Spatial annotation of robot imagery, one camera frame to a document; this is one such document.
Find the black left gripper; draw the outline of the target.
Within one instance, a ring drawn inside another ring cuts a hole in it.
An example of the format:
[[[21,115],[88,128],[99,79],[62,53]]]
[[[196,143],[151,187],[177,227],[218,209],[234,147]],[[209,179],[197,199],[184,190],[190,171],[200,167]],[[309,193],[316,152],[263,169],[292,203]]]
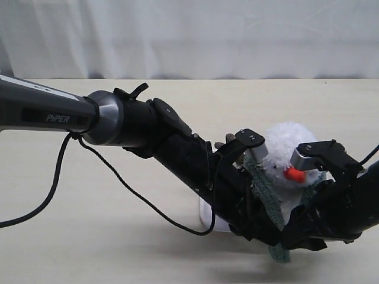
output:
[[[280,242],[280,230],[269,220],[262,200],[252,193],[252,175],[247,169],[220,166],[214,181],[216,193],[211,197],[211,205],[233,234],[269,246]]]

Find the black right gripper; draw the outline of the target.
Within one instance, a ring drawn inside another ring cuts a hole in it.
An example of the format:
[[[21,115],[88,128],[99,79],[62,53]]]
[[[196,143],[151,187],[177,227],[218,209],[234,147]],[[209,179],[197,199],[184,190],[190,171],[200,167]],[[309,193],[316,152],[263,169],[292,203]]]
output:
[[[315,194],[308,202],[291,210],[281,233],[281,245],[287,250],[320,251],[328,241],[353,243],[362,232],[353,232],[343,221],[343,211],[333,207],[333,201],[318,201]]]

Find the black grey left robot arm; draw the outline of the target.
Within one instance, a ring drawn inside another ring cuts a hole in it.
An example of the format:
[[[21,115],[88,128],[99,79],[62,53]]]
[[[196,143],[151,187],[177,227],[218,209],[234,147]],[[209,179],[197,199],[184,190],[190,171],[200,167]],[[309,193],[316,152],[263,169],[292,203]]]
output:
[[[77,96],[30,81],[1,76],[1,129],[65,131],[89,144],[116,146],[156,159],[208,203],[231,231],[274,246],[281,232],[252,193],[252,174],[234,166],[245,152],[262,160],[265,140],[245,128],[217,151],[165,101],[138,100],[121,89]]]

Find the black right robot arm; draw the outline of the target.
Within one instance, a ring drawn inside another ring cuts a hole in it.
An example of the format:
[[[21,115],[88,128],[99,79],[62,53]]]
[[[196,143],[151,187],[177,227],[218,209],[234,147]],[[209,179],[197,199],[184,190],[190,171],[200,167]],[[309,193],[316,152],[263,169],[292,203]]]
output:
[[[368,167],[375,148],[364,160],[352,158],[336,140],[299,144],[291,156],[297,170],[329,172],[305,205],[294,208],[282,231],[287,250],[323,250],[328,241],[353,243],[378,225],[378,163]]]

